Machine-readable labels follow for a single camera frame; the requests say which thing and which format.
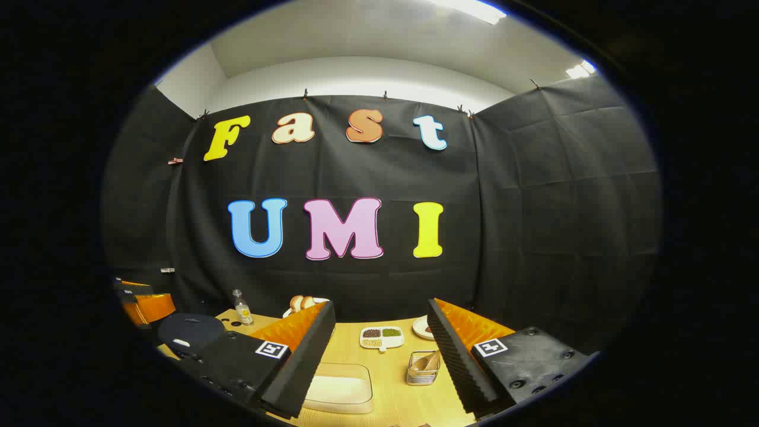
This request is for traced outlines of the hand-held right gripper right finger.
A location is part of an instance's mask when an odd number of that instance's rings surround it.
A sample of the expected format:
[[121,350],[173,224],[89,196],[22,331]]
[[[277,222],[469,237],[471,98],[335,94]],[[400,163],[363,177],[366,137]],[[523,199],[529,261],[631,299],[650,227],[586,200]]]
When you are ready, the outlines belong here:
[[439,298],[428,303],[441,358],[464,411],[477,420],[537,400],[594,358],[538,327],[512,330]]

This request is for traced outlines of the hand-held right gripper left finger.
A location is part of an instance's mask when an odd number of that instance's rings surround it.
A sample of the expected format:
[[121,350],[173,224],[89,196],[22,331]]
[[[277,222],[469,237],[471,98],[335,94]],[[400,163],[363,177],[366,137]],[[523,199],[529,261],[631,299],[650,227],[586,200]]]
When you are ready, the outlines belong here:
[[335,324],[334,304],[326,301],[254,333],[223,328],[195,350],[180,337],[178,367],[246,409],[298,418]]

